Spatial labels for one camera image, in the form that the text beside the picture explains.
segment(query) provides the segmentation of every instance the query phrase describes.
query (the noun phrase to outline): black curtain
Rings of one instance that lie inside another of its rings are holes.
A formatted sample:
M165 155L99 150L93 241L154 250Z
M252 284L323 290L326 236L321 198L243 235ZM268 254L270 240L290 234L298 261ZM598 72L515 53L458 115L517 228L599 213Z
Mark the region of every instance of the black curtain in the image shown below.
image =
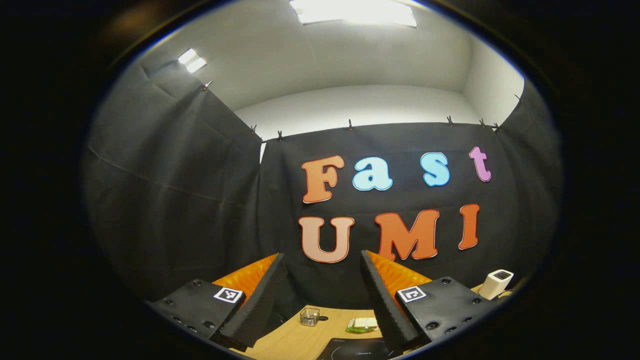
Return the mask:
M97 241L140 297L258 260L260 138L161 47L135 60L93 119L83 159Z
M473 124L415 123L331 129L270 140L260 165L259 240L262 255L287 254L288 296L278 310L292 316L301 306L370 308L358 271L360 250L378 253L382 213L398 213L407 229L427 209L440 214L436 222L436 256L395 261L430 278L451 276L473 287L486 275L503 268L515 273L512 284L544 256L558 216L561 191L557 136L535 90L528 84L523 103L500 131ZM488 182L476 174L469 152L478 146L491 171ZM448 159L451 178L444 186L429 187L420 157L441 152ZM344 167L332 198L305 204L307 178L302 164L339 155ZM354 164L377 156L388 164L393 185L385 191L359 191L352 185ZM478 204L478 244L460 250L463 217L460 208ZM338 263L319 263L301 248L301 217L319 217L320 247L335 248L334 217L351 217L349 252Z

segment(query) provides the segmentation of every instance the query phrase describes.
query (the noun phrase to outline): small glass jar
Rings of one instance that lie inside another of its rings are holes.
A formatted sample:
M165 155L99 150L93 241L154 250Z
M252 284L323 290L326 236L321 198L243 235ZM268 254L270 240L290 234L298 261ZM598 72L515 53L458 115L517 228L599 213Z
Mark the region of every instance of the small glass jar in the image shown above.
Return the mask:
M305 307L300 313L300 323L306 326L316 326L318 323L318 317L320 316L320 309L314 309L313 307Z

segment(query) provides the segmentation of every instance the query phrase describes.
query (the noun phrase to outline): fluorescent light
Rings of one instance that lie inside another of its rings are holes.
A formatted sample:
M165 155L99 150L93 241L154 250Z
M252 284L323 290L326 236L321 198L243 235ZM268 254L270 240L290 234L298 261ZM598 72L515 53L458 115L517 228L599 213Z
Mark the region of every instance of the fluorescent light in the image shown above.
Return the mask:
M293 0L289 4L304 24L347 20L352 22L394 24L416 27L410 6L393 0Z
M182 55L180 55L180 57L178 58L178 61L181 64L186 64L189 60L191 60L194 56L196 56L196 52L193 49L188 49L187 51L185 51Z
M189 65L187 65L187 70L189 70L190 73L194 73L194 72L198 71L204 65L207 65L207 63L204 61L204 59L203 58L197 58L196 60L192 61Z

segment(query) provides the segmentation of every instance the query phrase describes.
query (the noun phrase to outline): white ceiling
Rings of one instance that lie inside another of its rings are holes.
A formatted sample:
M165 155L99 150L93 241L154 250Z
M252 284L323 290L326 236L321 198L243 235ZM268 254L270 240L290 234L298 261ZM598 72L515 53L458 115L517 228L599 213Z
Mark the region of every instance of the white ceiling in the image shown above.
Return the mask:
M240 0L163 40L207 61L195 73L229 108L348 85L411 85L462 92L471 35L423 7L417 28L335 21L303 26L288 0Z

